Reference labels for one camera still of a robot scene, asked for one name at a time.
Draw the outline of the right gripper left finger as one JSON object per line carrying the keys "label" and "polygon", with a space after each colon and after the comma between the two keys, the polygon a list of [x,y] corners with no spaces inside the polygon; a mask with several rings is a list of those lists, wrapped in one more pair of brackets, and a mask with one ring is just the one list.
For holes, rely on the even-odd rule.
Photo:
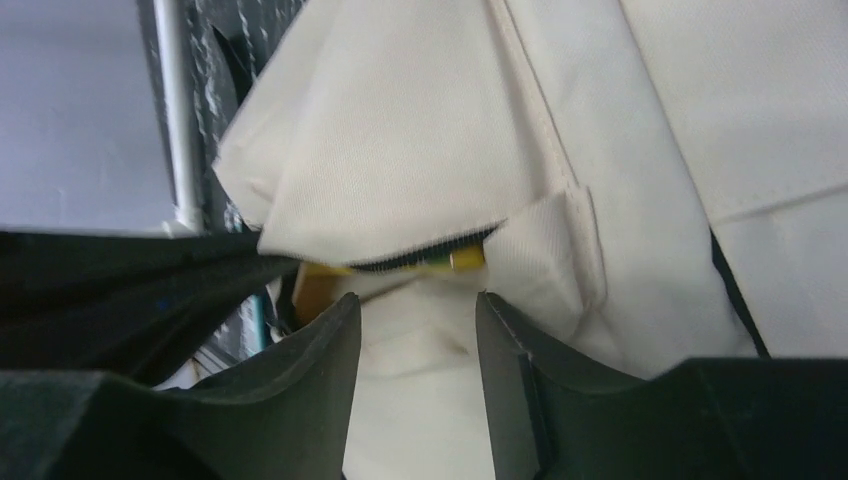
{"label": "right gripper left finger", "polygon": [[105,372],[5,372],[5,479],[338,479],[361,345],[347,294],[190,389]]}

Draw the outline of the yellow crayon box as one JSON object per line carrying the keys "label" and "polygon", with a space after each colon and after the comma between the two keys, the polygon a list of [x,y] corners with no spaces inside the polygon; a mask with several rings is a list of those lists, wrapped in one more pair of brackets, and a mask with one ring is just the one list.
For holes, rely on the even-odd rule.
{"label": "yellow crayon box", "polygon": [[293,324],[298,328],[308,325],[333,303],[332,290],[338,277],[397,272],[460,273],[479,270],[485,264],[480,243],[436,245],[397,258],[354,266],[305,262],[300,266],[291,297]]}

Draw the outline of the beige student backpack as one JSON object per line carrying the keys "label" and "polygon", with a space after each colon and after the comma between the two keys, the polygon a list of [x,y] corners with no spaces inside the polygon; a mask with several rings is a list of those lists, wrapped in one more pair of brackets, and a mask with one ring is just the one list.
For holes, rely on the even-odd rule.
{"label": "beige student backpack", "polygon": [[361,301],[348,479],[500,479],[482,293],[624,374],[847,364],[843,1],[311,1],[219,147],[259,249],[480,243]]}

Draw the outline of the teal pencil pack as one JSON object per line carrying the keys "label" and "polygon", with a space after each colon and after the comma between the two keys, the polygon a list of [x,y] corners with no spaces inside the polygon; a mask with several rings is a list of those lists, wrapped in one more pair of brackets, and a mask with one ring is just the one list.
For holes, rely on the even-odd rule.
{"label": "teal pencil pack", "polygon": [[252,311],[251,318],[255,335],[255,351],[259,352],[266,349],[272,343],[270,328],[267,322],[265,295],[253,295],[250,298],[250,304]]}

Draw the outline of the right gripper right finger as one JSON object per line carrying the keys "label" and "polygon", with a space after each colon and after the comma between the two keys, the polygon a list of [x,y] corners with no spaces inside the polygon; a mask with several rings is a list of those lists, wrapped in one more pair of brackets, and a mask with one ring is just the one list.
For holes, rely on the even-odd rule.
{"label": "right gripper right finger", "polygon": [[609,368],[482,293],[476,333],[500,479],[843,479],[847,364],[690,359]]}

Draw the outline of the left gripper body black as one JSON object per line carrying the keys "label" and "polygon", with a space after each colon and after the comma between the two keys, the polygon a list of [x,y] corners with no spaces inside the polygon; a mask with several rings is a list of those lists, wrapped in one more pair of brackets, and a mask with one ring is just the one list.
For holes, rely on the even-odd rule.
{"label": "left gripper body black", "polygon": [[100,369],[156,385],[297,262],[254,233],[1,235],[1,366]]}

